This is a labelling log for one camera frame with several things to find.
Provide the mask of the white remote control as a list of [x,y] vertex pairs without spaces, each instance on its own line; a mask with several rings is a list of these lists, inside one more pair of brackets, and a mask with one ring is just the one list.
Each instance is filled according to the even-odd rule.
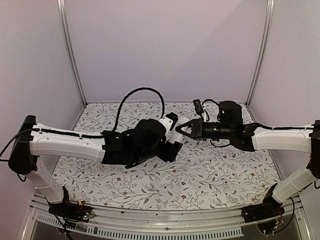
[[184,117],[184,116],[181,116],[181,117],[178,119],[177,123],[176,123],[175,126],[174,126],[174,130],[173,130],[172,135],[171,135],[170,140],[169,140],[169,142],[170,142],[171,144],[174,144],[175,142],[178,142],[178,143],[180,143],[180,144],[183,144],[183,143],[184,143],[184,135],[181,134],[181,133],[179,133],[179,132],[177,132],[177,131],[176,131],[176,127],[178,127],[178,126],[180,126],[180,125],[183,125],[183,124],[185,124],[185,123],[187,123],[187,122],[189,122],[189,121],[190,121],[190,119],[187,118],[187,117]]

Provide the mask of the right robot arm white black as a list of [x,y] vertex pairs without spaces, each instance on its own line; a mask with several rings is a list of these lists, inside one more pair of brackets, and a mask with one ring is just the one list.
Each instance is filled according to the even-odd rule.
[[234,101],[217,104],[217,122],[202,116],[176,126],[175,130],[193,140],[229,140],[231,146],[244,152],[286,150],[310,155],[307,165],[280,181],[264,198],[258,213],[269,218],[278,210],[278,204],[303,191],[320,178],[320,122],[306,126],[269,127],[260,123],[244,124],[242,107]]

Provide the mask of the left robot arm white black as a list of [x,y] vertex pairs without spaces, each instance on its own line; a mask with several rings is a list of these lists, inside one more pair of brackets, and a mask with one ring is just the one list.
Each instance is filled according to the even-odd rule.
[[[134,128],[118,132],[125,101],[139,91],[150,91],[159,96],[159,119],[141,119]],[[165,113],[165,101],[159,91],[140,87],[129,92],[120,102],[112,130],[84,133],[51,128],[38,123],[34,115],[28,115],[0,153],[4,154],[8,147],[12,147],[7,159],[9,168],[29,179],[63,217],[70,217],[75,210],[69,202],[68,191],[55,181],[38,159],[40,156],[80,158],[105,165],[124,165],[126,169],[154,157],[172,163],[183,146],[183,136],[174,130],[178,121],[176,114]]]

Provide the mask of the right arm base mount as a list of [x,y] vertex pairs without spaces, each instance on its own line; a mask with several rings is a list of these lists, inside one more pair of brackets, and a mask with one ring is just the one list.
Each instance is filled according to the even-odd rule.
[[275,200],[266,200],[259,204],[251,204],[241,209],[245,223],[256,223],[258,231],[263,235],[272,235],[283,223],[285,209]]

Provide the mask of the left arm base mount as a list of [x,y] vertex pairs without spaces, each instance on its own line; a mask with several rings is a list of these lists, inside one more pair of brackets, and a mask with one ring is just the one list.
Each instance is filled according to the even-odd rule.
[[70,202],[69,192],[63,186],[63,198],[59,203],[48,202],[49,213],[62,217],[64,220],[72,222],[88,222],[95,216],[93,208],[86,205],[86,201],[78,203]]

